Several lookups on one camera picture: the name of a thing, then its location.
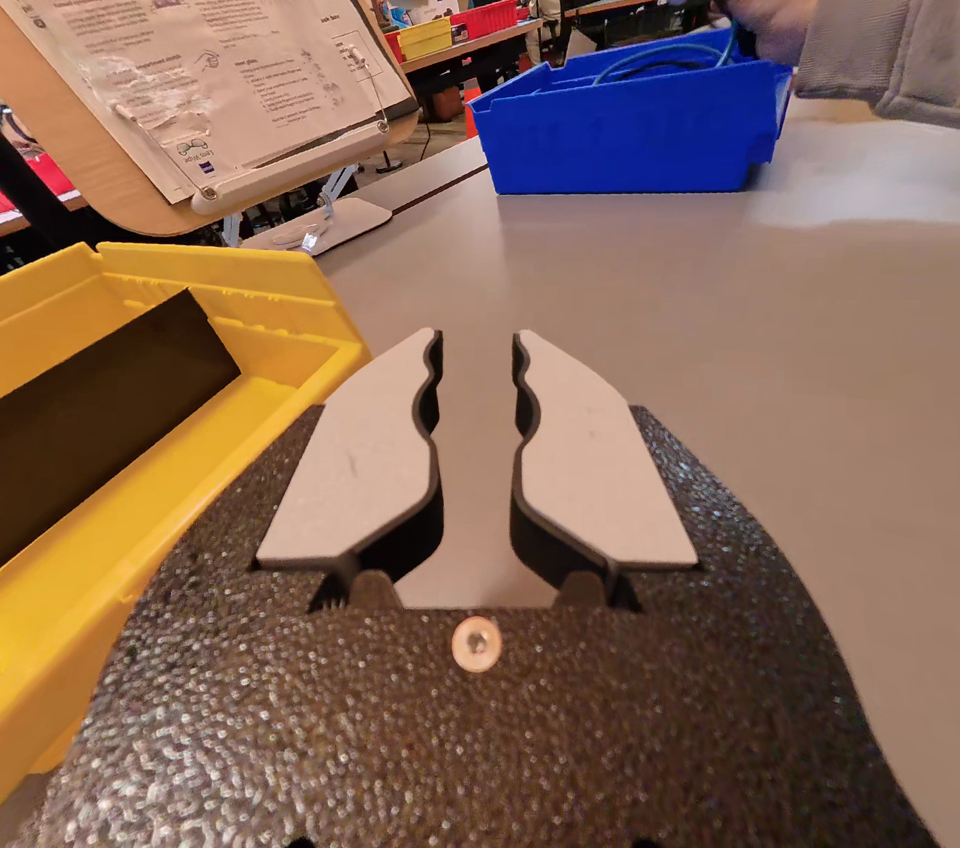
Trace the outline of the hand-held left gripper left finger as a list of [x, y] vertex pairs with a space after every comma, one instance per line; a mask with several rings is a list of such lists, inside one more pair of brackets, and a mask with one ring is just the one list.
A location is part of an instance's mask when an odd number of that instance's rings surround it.
[[255, 560], [349, 586], [398, 582], [436, 552], [444, 498], [433, 432], [443, 333], [422, 328], [358, 370], [322, 407]]

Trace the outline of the yellow plastic bin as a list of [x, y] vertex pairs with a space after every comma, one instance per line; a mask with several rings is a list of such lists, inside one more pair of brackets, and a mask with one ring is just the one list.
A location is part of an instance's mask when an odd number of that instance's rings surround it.
[[450, 16], [440, 16], [430, 21], [405, 26], [396, 37], [403, 61], [410, 62], [442, 50], [452, 48]]
[[371, 356], [301, 252], [76, 244], [2, 276], [2, 394], [190, 290], [239, 367], [146, 456], [2, 567], [1, 795], [51, 771], [174, 543]]

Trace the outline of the black bin divider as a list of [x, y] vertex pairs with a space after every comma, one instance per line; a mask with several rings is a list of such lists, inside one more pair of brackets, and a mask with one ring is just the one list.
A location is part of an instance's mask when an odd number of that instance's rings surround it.
[[2, 397], [5, 566], [241, 371], [190, 290]]

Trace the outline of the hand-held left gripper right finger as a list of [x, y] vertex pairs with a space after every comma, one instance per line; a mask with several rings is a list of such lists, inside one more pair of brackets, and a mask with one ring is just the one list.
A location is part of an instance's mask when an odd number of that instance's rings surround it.
[[626, 399], [530, 329], [511, 342], [514, 424], [510, 543], [551, 586], [588, 573], [618, 586], [633, 571], [699, 563]]

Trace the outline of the blue plastic bin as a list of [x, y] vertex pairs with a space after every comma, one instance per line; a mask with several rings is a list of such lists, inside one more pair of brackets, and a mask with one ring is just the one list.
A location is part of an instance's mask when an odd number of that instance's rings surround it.
[[772, 160], [793, 74], [708, 28], [541, 63], [471, 107], [498, 194], [733, 193]]

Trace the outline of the grey desk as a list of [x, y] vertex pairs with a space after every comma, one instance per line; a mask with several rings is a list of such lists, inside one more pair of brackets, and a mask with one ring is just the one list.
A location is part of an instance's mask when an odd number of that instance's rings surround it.
[[[443, 169], [321, 263], [374, 359], [442, 332], [438, 549], [360, 599], [258, 567], [308, 408], [156, 568], [13, 845], [958, 846], [958, 133], [794, 101], [738, 194]], [[521, 563], [522, 329], [626, 399], [696, 568]]]

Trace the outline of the black metal pole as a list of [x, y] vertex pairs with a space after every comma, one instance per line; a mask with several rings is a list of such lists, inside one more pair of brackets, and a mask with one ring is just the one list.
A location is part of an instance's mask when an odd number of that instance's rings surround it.
[[14, 145], [1, 137], [1, 190], [30, 229], [54, 250], [82, 241], [73, 214], [27, 165]]

